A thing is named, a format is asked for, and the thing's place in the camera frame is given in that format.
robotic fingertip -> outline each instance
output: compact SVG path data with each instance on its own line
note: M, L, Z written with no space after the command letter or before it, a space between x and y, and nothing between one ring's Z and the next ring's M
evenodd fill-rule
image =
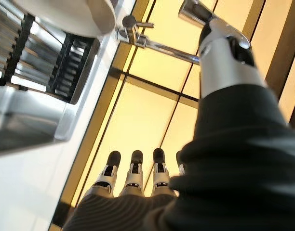
M165 163L165 152L161 148L156 148L153 152L154 163Z
M143 153L140 150L136 150L132 154L132 160L131 164L137 163L137 164L142 164L143 162Z
M116 166L119 168L121 161L121 154L118 151L112 151L108 157L107 165L108 166Z

white countertop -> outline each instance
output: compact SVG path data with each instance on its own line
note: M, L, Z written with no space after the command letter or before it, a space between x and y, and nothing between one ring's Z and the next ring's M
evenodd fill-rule
M120 0L117 25L135 0ZM106 80L118 42L115 32L101 42L89 78L91 90L68 142L0 157L0 231L46 231Z

striped fabric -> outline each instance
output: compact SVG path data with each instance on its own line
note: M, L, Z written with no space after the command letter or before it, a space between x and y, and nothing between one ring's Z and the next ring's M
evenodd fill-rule
M105 198L89 195L84 198L63 231L133 231L142 226L145 215L174 200L169 195L140 197L126 195Z

faucet handle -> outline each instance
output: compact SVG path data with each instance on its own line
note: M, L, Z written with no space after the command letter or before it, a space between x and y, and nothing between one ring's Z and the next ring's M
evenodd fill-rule
M153 23L140 23L140 22L137 22L136 18L134 16L132 16L132 15L128 15L128 16L124 17L122 23L123 23L123 26L125 28L128 28L128 29L134 28L135 26L154 28Z
M154 23L138 23L137 26L139 27L145 27L145 28L154 28Z

stainless steel sink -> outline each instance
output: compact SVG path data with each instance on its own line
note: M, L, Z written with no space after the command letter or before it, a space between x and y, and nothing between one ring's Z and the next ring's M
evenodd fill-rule
M83 88L97 57L100 41L94 40L80 79ZM76 105L36 91L0 86L0 154L11 149L67 141L89 91L86 83Z

